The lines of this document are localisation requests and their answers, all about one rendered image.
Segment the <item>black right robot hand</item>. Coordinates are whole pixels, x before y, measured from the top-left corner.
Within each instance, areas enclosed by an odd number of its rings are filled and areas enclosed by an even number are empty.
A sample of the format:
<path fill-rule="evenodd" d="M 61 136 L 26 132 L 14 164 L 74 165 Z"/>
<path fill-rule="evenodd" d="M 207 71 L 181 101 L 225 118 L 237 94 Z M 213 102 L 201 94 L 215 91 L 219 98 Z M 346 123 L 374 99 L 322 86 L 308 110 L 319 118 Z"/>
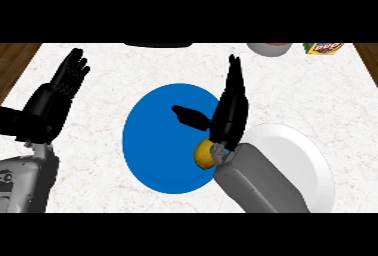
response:
<path fill-rule="evenodd" d="M 210 141 L 222 144 L 226 150 L 235 150 L 244 135 L 248 119 L 248 99 L 246 96 L 241 59 L 235 55 L 229 56 L 226 87 L 213 118 L 209 119 L 198 110 L 179 105 L 175 105 L 172 110 L 182 124 L 201 131 L 210 131 Z"/>

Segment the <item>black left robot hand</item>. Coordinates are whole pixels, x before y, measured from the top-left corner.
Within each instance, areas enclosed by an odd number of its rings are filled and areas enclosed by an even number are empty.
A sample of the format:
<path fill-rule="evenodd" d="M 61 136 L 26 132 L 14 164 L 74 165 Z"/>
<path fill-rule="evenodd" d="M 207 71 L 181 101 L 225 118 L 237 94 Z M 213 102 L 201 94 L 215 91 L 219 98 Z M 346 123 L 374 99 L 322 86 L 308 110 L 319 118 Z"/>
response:
<path fill-rule="evenodd" d="M 51 144 L 67 121 L 73 99 L 90 71 L 83 50 L 74 48 L 54 78 L 37 88 L 23 110 L 0 106 L 0 135 L 17 141 Z"/>

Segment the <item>yellow lemon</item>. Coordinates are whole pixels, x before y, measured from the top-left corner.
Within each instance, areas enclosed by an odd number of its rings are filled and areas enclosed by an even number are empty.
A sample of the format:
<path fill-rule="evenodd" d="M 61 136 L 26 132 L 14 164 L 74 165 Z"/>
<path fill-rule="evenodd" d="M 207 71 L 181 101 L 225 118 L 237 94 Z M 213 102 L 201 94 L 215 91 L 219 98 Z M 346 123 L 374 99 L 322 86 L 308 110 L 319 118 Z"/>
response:
<path fill-rule="evenodd" d="M 198 146 L 195 147 L 195 152 L 194 152 L 195 164 L 203 170 L 207 170 L 215 166 L 215 160 L 212 156 L 213 145 L 215 143 L 210 141 L 210 139 L 204 139 L 198 143 Z"/>

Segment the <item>blue plate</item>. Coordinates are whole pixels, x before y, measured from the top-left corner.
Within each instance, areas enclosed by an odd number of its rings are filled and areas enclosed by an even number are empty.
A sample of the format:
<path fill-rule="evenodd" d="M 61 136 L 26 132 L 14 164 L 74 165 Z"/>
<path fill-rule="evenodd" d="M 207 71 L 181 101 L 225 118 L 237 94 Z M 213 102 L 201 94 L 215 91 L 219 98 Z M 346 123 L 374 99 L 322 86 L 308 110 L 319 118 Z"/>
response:
<path fill-rule="evenodd" d="M 184 125 L 172 110 L 175 105 L 213 116 L 219 100 L 201 87 L 172 84 L 153 90 L 136 103 L 124 125 L 123 152 L 129 169 L 153 190 L 188 193 L 213 180 L 215 169 L 203 170 L 194 150 L 210 135 Z"/>

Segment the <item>white plate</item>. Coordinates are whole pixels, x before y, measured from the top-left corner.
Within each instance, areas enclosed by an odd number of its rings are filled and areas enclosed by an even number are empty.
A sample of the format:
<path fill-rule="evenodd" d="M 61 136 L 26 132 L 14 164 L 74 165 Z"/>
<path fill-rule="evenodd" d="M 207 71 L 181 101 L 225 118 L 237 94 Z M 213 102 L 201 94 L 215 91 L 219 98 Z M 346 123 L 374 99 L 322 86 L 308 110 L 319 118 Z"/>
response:
<path fill-rule="evenodd" d="M 330 213 L 336 202 L 333 171 L 312 140 L 290 126 L 260 124 L 244 134 L 299 189 L 312 213 Z"/>

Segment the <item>grey bowl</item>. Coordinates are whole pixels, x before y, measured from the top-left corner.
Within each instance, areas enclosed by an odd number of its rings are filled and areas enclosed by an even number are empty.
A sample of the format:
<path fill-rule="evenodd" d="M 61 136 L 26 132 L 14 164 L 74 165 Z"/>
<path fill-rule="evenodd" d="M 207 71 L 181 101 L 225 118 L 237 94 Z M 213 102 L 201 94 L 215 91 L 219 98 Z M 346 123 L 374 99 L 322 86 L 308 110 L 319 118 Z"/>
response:
<path fill-rule="evenodd" d="M 247 46 L 259 55 L 279 57 L 288 52 L 291 43 L 248 43 Z"/>

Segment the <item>black flat object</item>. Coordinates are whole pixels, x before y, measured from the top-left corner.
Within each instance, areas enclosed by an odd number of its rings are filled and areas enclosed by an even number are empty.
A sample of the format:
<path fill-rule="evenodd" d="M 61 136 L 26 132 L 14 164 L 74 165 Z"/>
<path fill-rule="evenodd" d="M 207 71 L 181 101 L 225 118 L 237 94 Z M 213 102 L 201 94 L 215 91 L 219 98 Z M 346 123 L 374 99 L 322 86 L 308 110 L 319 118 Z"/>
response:
<path fill-rule="evenodd" d="M 192 45 L 192 43 L 124 43 L 129 46 L 147 47 L 147 48 L 185 48 Z"/>

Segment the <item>yellow printed box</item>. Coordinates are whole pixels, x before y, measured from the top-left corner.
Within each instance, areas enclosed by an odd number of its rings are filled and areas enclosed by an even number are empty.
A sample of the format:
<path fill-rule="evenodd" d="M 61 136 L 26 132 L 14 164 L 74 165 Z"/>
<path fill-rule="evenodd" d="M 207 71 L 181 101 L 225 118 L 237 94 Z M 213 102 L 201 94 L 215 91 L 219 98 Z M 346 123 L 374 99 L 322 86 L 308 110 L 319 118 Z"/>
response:
<path fill-rule="evenodd" d="M 305 43 L 305 51 L 311 55 L 334 55 L 343 47 L 343 43 Z"/>

